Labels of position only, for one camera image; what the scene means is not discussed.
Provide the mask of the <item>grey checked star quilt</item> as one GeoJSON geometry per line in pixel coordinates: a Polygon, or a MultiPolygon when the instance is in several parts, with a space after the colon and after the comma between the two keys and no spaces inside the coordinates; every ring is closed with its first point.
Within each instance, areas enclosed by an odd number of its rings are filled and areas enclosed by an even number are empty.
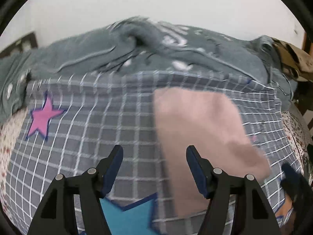
{"type": "Polygon", "coordinates": [[[13,148],[5,181],[3,209],[22,234],[28,232],[39,202],[56,174],[81,174],[109,155],[116,144],[124,160],[107,201],[110,210],[124,216],[128,206],[156,194],[153,201],[131,212],[154,213],[141,234],[195,234],[204,211],[186,218],[174,212],[174,196],[167,161],[157,142],[152,93],[163,87],[182,87],[225,94],[238,107],[252,143],[265,152],[271,175],[262,189],[274,211],[285,200],[280,187],[281,165],[297,171],[301,164],[282,123],[281,103],[272,87],[221,73],[206,76],[165,71],[127,76],[86,74],[32,81],[27,86],[29,109],[41,109],[51,100],[61,114],[50,120],[47,137],[31,133],[32,117],[25,115],[13,148]]]}

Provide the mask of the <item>orange wooden door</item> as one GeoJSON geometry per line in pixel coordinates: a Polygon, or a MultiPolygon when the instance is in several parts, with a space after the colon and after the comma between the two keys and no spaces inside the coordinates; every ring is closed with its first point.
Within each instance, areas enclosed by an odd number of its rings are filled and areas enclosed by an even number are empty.
{"type": "Polygon", "coordinates": [[[302,50],[304,50],[305,52],[307,51],[306,46],[307,46],[307,33],[305,32],[303,36],[303,42],[302,42],[302,50]]]}

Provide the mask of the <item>pink knit sweater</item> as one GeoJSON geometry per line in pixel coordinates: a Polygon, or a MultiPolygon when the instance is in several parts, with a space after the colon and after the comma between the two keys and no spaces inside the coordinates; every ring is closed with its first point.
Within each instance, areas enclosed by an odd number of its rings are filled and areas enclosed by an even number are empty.
{"type": "Polygon", "coordinates": [[[153,110],[178,217],[207,208],[207,200],[198,192],[186,160],[190,145],[213,167],[231,176],[252,174],[261,182],[271,174],[264,152],[252,145],[238,108],[225,94],[157,89],[153,92],[153,110]]]}

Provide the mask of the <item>brown clothes pile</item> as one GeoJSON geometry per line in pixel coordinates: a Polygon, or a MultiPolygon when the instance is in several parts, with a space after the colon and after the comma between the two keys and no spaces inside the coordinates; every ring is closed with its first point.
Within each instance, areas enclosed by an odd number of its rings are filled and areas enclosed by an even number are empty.
{"type": "Polygon", "coordinates": [[[312,82],[312,56],[288,42],[275,38],[273,41],[282,72],[298,82],[312,82]]]}

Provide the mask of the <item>dark wooden headboard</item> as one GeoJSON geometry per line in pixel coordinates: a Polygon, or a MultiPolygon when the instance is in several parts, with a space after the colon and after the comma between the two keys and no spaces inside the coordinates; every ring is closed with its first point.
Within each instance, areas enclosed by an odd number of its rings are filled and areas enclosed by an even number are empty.
{"type": "Polygon", "coordinates": [[[11,56],[15,53],[22,53],[26,52],[31,49],[38,48],[37,38],[35,32],[31,32],[20,39],[18,39],[16,42],[10,44],[7,46],[4,50],[0,53],[0,58],[11,56]]]}

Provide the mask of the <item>grey-green plush blanket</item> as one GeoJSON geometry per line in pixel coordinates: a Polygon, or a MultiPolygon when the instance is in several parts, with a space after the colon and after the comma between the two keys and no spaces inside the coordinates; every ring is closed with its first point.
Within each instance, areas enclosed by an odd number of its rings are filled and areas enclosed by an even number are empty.
{"type": "Polygon", "coordinates": [[[289,109],[297,88],[296,81],[282,73],[269,36],[246,41],[136,16],[2,58],[1,123],[24,106],[28,80],[94,71],[131,74],[155,70],[241,76],[275,88],[283,111],[289,109]]]}

